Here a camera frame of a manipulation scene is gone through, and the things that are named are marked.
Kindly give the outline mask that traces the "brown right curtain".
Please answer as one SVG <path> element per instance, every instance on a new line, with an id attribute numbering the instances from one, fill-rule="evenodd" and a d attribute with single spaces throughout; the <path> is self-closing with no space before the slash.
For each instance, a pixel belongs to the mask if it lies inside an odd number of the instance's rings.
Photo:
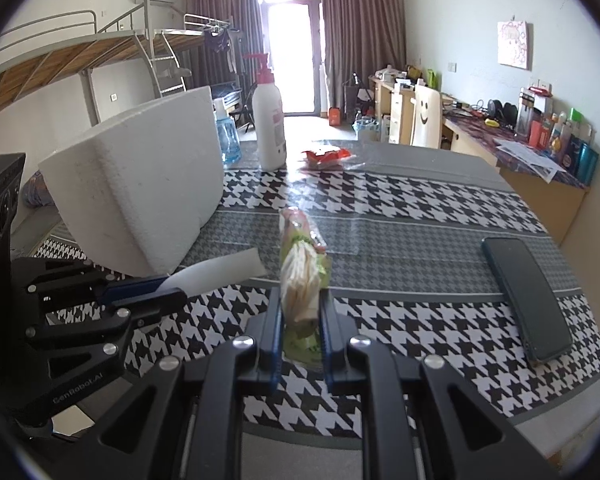
<path id="1" fill-rule="evenodd" d="M 322 0 L 325 74 L 331 107 L 344 107 L 344 85 L 388 65 L 406 65 L 403 0 Z"/>

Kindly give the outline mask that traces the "wall picture canvas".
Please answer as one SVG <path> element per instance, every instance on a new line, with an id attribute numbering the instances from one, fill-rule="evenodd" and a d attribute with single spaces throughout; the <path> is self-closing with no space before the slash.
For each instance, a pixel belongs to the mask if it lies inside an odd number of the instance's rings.
<path id="1" fill-rule="evenodd" d="M 496 25 L 498 64 L 528 70 L 528 24 L 525 21 L 505 21 Z"/>

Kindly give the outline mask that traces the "white tissue paper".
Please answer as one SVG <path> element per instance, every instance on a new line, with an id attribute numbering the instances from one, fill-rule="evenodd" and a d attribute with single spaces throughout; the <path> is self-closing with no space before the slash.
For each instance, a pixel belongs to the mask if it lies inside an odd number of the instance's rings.
<path id="1" fill-rule="evenodd" d="M 265 274 L 257 248 L 250 248 L 188 266 L 166 278 L 158 292 L 177 288 L 187 297 L 195 297 Z"/>

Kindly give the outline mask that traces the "blue cosmetic bottles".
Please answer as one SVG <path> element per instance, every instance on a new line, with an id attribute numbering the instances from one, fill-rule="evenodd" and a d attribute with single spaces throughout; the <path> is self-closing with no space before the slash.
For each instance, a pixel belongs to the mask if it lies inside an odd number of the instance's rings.
<path id="1" fill-rule="evenodd" d="M 562 156 L 562 166 L 580 183 L 590 186 L 599 159 L 600 154 L 588 142 L 572 136 Z"/>

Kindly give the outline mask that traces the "green tissue packet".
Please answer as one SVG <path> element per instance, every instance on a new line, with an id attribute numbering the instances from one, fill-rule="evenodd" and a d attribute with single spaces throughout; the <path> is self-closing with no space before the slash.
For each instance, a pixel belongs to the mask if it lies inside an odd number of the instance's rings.
<path id="1" fill-rule="evenodd" d="M 330 280 L 327 244 L 312 217 L 297 207 L 279 214 L 279 289 L 285 321 L 284 353 L 309 370 L 322 368 L 318 300 Z"/>

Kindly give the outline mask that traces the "white lotion pump bottle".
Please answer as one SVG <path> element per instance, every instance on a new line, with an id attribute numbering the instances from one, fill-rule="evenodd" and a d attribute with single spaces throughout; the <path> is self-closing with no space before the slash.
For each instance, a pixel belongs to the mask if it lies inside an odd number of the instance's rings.
<path id="1" fill-rule="evenodd" d="M 266 53 L 248 53 L 244 58 L 258 63 L 251 108 L 260 166 L 265 171 L 276 170 L 285 165 L 287 157 L 282 95 L 276 87 Z"/>

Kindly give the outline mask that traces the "dark green smartphone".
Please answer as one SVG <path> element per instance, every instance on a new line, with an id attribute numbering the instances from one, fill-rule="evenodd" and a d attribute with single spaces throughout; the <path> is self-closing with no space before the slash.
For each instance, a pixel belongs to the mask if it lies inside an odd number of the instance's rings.
<path id="1" fill-rule="evenodd" d="M 519 238 L 486 237 L 486 262 L 503 293 L 531 366 L 557 359 L 572 346 L 560 304 L 532 253 Z"/>

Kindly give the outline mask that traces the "blue patterned quilt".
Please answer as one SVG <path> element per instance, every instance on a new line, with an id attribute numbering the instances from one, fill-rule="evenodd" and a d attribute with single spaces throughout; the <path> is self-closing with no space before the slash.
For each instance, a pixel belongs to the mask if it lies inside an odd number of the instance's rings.
<path id="1" fill-rule="evenodd" d="M 23 185 L 22 201 L 31 209 L 55 205 L 40 170 L 35 171 Z"/>

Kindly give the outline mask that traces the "white styrofoam box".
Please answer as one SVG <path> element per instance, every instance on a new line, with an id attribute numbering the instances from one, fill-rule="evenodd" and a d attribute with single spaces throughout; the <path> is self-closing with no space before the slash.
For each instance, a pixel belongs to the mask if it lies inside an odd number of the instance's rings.
<path id="1" fill-rule="evenodd" d="M 223 195 L 211 91 L 130 108 L 64 144 L 38 168 L 87 258 L 129 276 L 171 273 Z"/>

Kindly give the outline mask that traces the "brown curtain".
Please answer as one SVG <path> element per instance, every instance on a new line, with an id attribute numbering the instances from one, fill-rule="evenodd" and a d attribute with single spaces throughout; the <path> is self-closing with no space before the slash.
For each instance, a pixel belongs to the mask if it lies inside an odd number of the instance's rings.
<path id="1" fill-rule="evenodd" d="M 344 85 L 388 65 L 406 65 L 403 0 L 322 0 L 325 74 L 331 107 L 344 107 Z"/>
<path id="2" fill-rule="evenodd" d="M 250 55 L 264 51 L 259 1 L 185 0 L 185 11 L 218 23 L 202 33 L 200 46 L 181 55 L 183 66 L 190 70 L 186 87 L 234 84 L 248 91 L 257 73 L 257 63 Z"/>

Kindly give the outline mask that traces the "houndstooth table cloth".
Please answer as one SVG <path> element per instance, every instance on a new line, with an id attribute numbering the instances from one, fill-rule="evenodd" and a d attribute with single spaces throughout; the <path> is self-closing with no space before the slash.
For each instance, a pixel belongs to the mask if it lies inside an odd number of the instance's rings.
<path id="1" fill-rule="evenodd" d="M 307 212 L 325 237 L 338 310 L 392 351 L 447 359 L 499 412 L 544 448 L 600 412 L 600 330 L 570 266 L 514 192 L 430 180 L 395 169 L 227 170 L 219 209 L 185 257 L 193 264 L 257 248 L 266 272 L 189 301 L 133 336 L 126 371 L 142 376 L 163 356 L 202 358 L 262 312 L 279 272 L 278 214 Z M 486 263 L 491 236 L 524 243 L 569 326 L 562 356 L 531 365 L 514 317 Z"/>

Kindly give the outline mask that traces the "metal bunk bed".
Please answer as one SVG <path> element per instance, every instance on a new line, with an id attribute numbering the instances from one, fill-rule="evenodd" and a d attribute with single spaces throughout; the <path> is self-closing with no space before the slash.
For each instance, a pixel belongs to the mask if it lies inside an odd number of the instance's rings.
<path id="1" fill-rule="evenodd" d="M 104 26 L 91 10 L 62 12 L 2 32 L 0 112 L 57 81 L 133 60 L 148 69 L 157 98 L 184 90 L 178 52 L 198 46 L 204 34 L 157 27 L 150 10 L 144 0 Z"/>
<path id="2" fill-rule="evenodd" d="M 238 125 L 248 122 L 247 70 L 242 62 L 245 34 L 229 21 L 184 13 L 178 28 L 152 33 L 152 66 L 163 82 L 160 93 L 208 87 L 222 98 Z"/>

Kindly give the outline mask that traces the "wooden smiley chair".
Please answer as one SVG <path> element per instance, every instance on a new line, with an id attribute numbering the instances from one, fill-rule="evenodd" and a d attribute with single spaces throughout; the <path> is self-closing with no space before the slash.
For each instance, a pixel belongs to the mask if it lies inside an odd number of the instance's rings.
<path id="1" fill-rule="evenodd" d="M 414 87 L 411 144 L 419 148 L 440 148 L 442 101 L 438 90 L 418 84 Z"/>

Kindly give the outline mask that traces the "brown left curtain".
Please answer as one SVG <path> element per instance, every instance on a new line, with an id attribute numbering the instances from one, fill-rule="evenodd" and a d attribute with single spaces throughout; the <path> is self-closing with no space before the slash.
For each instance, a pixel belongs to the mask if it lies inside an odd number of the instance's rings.
<path id="1" fill-rule="evenodd" d="M 186 87 L 234 84 L 248 91 L 257 73 L 257 63 L 250 55 L 264 51 L 259 1 L 185 0 L 185 11 L 218 23 L 202 33 L 200 46 L 181 55 L 183 66 L 190 70 Z"/>

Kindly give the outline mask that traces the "red snack wrapper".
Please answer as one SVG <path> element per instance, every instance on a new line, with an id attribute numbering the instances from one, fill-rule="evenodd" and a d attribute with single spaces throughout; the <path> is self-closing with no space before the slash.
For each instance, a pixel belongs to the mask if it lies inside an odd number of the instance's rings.
<path id="1" fill-rule="evenodd" d="M 341 166 L 352 157 L 346 148 L 320 148 L 316 151 L 306 150 L 306 166 L 310 169 L 326 169 Z"/>

